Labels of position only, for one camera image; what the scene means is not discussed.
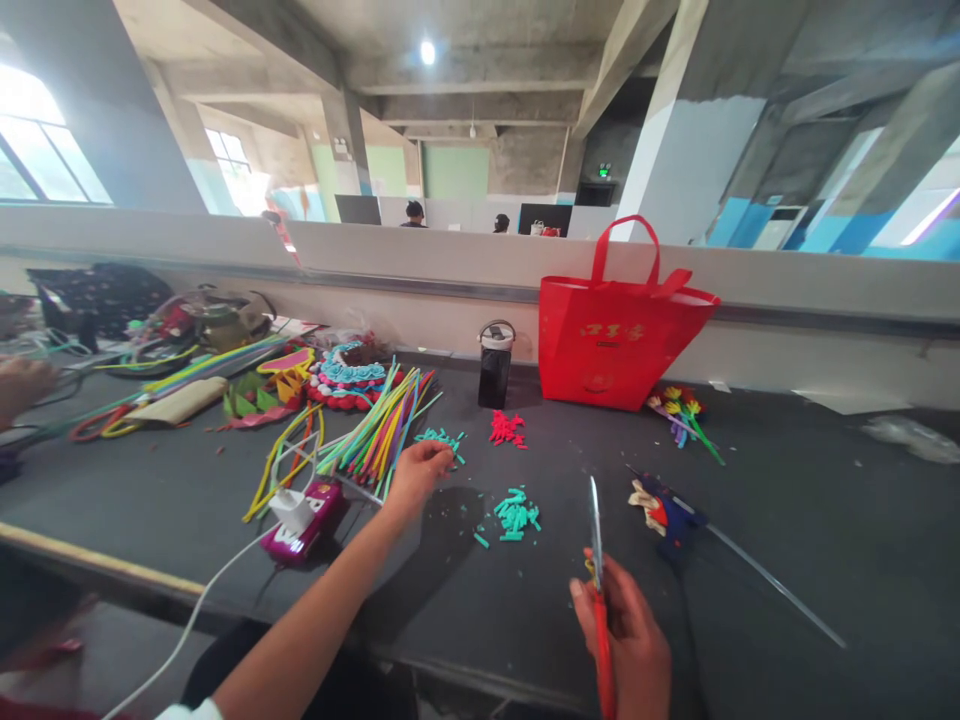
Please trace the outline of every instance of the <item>concrete ceiling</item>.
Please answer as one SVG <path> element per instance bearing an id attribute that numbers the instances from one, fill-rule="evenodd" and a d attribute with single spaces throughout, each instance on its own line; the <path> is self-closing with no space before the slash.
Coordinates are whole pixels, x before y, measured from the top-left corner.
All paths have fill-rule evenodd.
<path id="1" fill-rule="evenodd" d="M 137 52 L 160 62 L 257 57 L 260 52 L 179 0 L 114 0 Z"/>
<path id="2" fill-rule="evenodd" d="M 327 142 L 324 84 L 266 57 L 253 44 L 181 0 L 114 0 L 137 53 L 163 68 L 170 91 L 234 119 L 297 137 L 302 126 Z M 403 136 L 367 111 L 371 145 L 402 146 Z"/>
<path id="3" fill-rule="evenodd" d="M 350 56 L 449 48 L 595 45 L 623 0 L 296 0 Z"/>
<path id="4" fill-rule="evenodd" d="M 392 145 L 403 134 L 463 140 L 473 123 L 476 142 L 509 126 L 565 127 L 585 138 L 611 103 L 611 113 L 622 110 L 622 89 L 653 82 L 679 0 L 115 3 L 171 93 L 324 135 L 320 94 L 348 87 L 365 111 L 368 142 Z M 772 99 L 810 118 L 902 91 L 928 65 L 960 56 L 958 7 L 814 0 Z M 437 47 L 431 67 L 418 57 L 425 38 Z M 904 62 L 915 66 L 884 70 Z"/>

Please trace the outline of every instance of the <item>black bag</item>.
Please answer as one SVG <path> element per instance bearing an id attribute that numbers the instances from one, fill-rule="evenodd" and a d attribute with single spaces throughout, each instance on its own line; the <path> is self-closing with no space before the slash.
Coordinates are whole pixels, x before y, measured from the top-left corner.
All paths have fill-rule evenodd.
<path id="1" fill-rule="evenodd" d="M 93 335 L 126 340 L 131 320 L 146 320 L 173 296 L 157 276 L 118 263 L 97 263 L 89 270 L 30 269 L 27 276 L 37 286 L 47 327 L 77 334 L 88 347 L 95 345 Z"/>

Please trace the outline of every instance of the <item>dark gray table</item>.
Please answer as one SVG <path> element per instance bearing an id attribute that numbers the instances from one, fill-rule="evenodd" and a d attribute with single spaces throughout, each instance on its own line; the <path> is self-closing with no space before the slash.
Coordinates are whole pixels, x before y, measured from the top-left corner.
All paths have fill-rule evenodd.
<path id="1" fill-rule="evenodd" d="M 527 420 L 530 450 L 494 447 L 491 413 L 476 407 L 475 366 L 433 366 L 445 395 L 422 427 L 466 432 L 467 465 L 431 499 L 361 612 L 355 638 L 375 652 L 503 697 L 596 715 L 594 670 L 567 593 L 570 577 L 585 577 L 585 477 L 593 474 L 605 548 L 635 575 L 673 648 L 674 717 L 701 716 L 698 674 L 713 718 L 960 713 L 957 466 L 878 443 L 860 432 L 862 418 L 798 397 L 701 390 L 723 469 L 699 445 L 678 450 L 652 413 L 543 401 L 524 372 L 515 373 L 511 408 Z M 99 404 L 129 387 L 94 378 L 71 402 Z M 258 532 L 240 517 L 279 432 L 205 433 L 219 413 L 177 431 L 36 447 L 23 477 L 0 488 L 0 521 L 204 583 Z M 328 438 L 358 418 L 325 417 Z M 957 414 L 918 417 L 960 432 Z M 678 584 L 654 552 L 657 536 L 627 505 L 624 462 L 661 475 L 699 505 L 849 649 L 706 533 Z M 472 528 L 489 524 L 486 513 L 521 484 L 540 506 L 543 532 L 484 550 Z M 371 512 L 352 505 L 306 571 L 274 573 L 254 549 L 221 579 L 211 607 L 275 620 Z"/>

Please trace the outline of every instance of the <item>water bottle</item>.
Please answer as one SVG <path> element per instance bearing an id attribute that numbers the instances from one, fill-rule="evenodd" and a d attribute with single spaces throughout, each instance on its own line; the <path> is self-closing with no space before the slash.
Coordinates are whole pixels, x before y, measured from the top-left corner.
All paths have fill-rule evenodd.
<path id="1" fill-rule="evenodd" d="M 484 326 L 480 342 L 480 407 L 503 410 L 510 379 L 510 352 L 517 331 L 506 320 L 494 320 Z"/>

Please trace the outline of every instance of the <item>green wall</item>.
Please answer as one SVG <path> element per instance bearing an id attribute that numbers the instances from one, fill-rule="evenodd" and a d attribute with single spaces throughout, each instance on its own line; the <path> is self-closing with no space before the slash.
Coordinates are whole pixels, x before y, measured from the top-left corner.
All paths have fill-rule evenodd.
<path id="1" fill-rule="evenodd" d="M 423 148 L 424 192 L 437 200 L 485 200 L 490 151 L 486 148 Z"/>
<path id="2" fill-rule="evenodd" d="M 367 163 L 370 165 L 370 184 L 383 180 L 384 195 L 407 196 L 407 171 L 403 162 L 403 148 L 367 146 Z"/>
<path id="3" fill-rule="evenodd" d="M 340 222 L 337 210 L 337 168 L 333 164 L 333 148 L 329 145 L 311 145 L 313 164 L 317 168 L 317 182 L 320 185 L 320 197 L 323 200 L 323 214 L 327 222 Z"/>

